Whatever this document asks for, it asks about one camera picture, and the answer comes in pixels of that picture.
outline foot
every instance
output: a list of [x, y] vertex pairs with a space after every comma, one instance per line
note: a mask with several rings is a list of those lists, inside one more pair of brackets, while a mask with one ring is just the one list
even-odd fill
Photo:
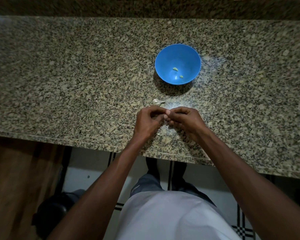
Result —
[[187, 168], [186, 162], [175, 161], [173, 167], [173, 175], [171, 182], [174, 185], [180, 185], [185, 180], [183, 179], [183, 174], [185, 173]]
[[146, 157], [145, 161], [147, 162], [148, 166], [148, 174], [154, 176], [157, 180], [160, 181], [160, 173], [157, 167], [157, 159], [152, 157]]

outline garlic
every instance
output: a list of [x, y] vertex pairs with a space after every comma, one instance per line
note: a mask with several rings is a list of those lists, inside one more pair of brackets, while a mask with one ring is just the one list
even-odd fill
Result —
[[154, 105], [158, 105], [158, 106], [160, 106], [161, 104], [165, 103], [165, 101], [161, 101], [161, 100], [159, 100], [157, 98], [155, 98], [154, 100], [152, 100], [152, 102], [153, 102]]

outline person's left hand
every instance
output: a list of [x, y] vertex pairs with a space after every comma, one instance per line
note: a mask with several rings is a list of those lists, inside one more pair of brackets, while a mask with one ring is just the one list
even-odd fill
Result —
[[164, 121], [166, 109], [159, 106], [150, 106], [141, 109], [136, 115], [136, 125], [133, 136], [140, 139], [150, 139]]

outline brown wooden surface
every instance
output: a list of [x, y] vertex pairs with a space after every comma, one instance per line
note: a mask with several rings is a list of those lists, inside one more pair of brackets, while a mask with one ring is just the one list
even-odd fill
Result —
[[32, 215], [54, 194], [64, 146], [0, 137], [0, 240], [38, 239]]

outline blue jeans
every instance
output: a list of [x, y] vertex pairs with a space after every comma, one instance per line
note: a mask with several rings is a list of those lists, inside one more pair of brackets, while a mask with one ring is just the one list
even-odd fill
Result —
[[[172, 190], [173, 191], [181, 191], [185, 192], [197, 197], [202, 198], [203, 200], [208, 201], [212, 205], [216, 206], [212, 200], [204, 193], [200, 192], [197, 190], [197, 188], [190, 183], [187, 183], [186, 181], [181, 181], [179, 182], [178, 185], [172, 184]], [[155, 178], [153, 175], [146, 173], [143, 175], [141, 178], [139, 178], [138, 182], [136, 183], [135, 186], [133, 186], [130, 197], [140, 193], [140, 192], [146, 192], [146, 191], [164, 191], [160, 185], [160, 181]]]

